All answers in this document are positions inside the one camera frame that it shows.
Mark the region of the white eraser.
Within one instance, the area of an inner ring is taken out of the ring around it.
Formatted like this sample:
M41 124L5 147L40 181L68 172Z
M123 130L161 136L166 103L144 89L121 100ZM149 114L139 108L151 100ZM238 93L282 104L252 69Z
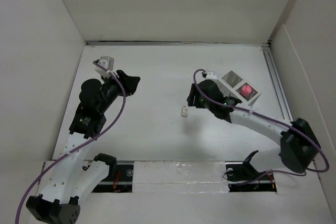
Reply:
M182 106L181 117L183 117L183 118L187 118L188 117L188 107L187 106Z

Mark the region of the pink capped small bottle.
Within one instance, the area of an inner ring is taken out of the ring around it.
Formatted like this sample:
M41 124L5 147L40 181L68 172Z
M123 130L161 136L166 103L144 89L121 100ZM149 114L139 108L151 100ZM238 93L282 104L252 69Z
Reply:
M240 94L244 97L248 97L252 93L252 87L250 85L244 85L240 89Z

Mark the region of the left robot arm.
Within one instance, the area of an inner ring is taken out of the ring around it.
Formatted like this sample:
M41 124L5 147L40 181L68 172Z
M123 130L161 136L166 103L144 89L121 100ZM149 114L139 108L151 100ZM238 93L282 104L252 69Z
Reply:
M81 85L80 103L69 127L67 143L61 157L52 163L48 184L37 196L30 196L26 208L43 223L75 223L81 203L102 180L117 175L117 159L99 153L83 170L85 157L93 142L109 130L105 127L105 112L117 97L133 95L140 77L129 76L122 70L116 74L103 70L101 80L88 79Z

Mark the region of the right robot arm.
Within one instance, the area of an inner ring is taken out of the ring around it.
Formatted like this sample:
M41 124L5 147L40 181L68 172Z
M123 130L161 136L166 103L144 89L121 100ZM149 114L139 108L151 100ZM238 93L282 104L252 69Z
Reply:
M244 126L274 141L280 147L279 157L288 175L306 176L309 164L321 146L310 124L297 118L280 121L242 107L242 100L223 95L215 81L193 82L187 97L188 106L208 109L216 118Z

